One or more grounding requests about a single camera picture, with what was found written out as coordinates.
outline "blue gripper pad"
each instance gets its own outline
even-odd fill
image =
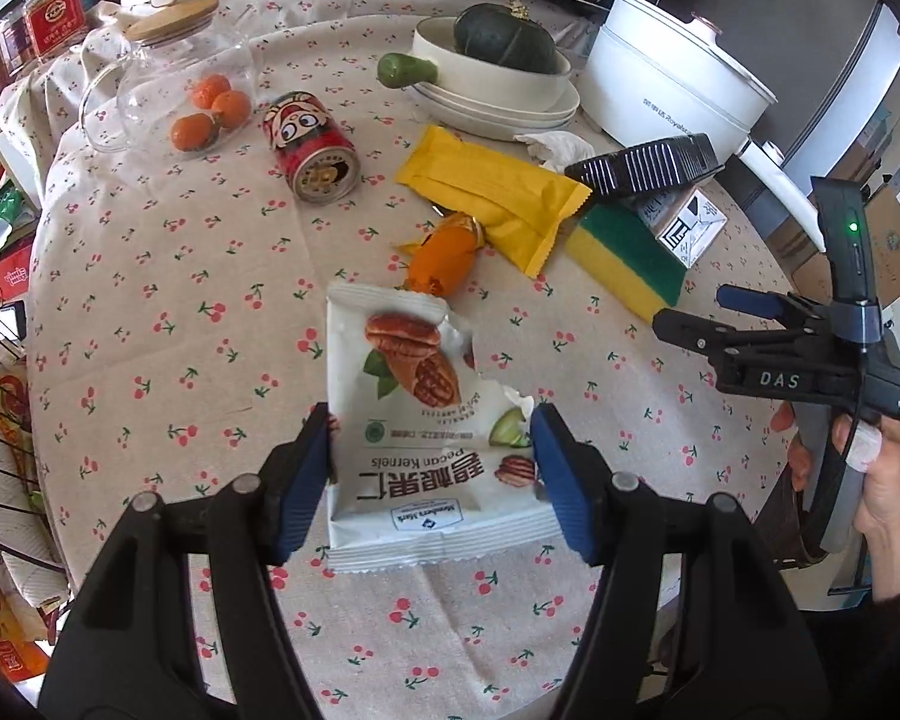
[[[266,485],[263,548],[270,565],[284,565],[303,546],[330,469],[327,404],[317,403],[295,442],[274,447],[260,469]]]
[[[717,303],[730,311],[739,311],[741,314],[762,319],[776,319],[783,314],[780,295],[748,290],[746,287],[737,287],[733,284],[724,284],[717,288]]]
[[[611,475],[604,458],[594,447],[574,440],[552,403],[533,410],[530,441],[567,545],[588,565],[601,565],[598,528]]]

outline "cardboard box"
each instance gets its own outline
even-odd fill
[[[900,169],[866,204],[866,226],[874,250],[876,293],[881,306],[900,297]],[[794,271],[797,291],[820,303],[831,299],[830,264],[821,253]]]
[[[880,159],[891,141],[893,129],[890,127],[890,111],[881,104],[826,177],[866,183],[879,166]],[[810,202],[816,205],[813,194],[810,194]],[[780,268],[788,275],[794,274],[811,257],[818,254],[817,247],[793,217],[787,217],[780,227],[770,233],[767,245]]]
[[[727,223],[724,212],[696,186],[638,200],[634,213],[684,268],[693,266]]]

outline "green pumpkin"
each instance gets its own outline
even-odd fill
[[[510,0],[471,5],[453,27],[458,53],[528,73],[557,73],[557,46],[550,33],[528,18],[526,6]]]

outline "green and yellow sponge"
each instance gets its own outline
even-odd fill
[[[596,205],[567,238],[566,252],[637,317],[677,305],[686,269],[629,209]]]

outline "wooden lid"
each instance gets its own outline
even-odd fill
[[[162,37],[183,32],[210,16],[220,5],[219,0],[181,0],[146,16],[127,30],[127,40],[152,43]]]

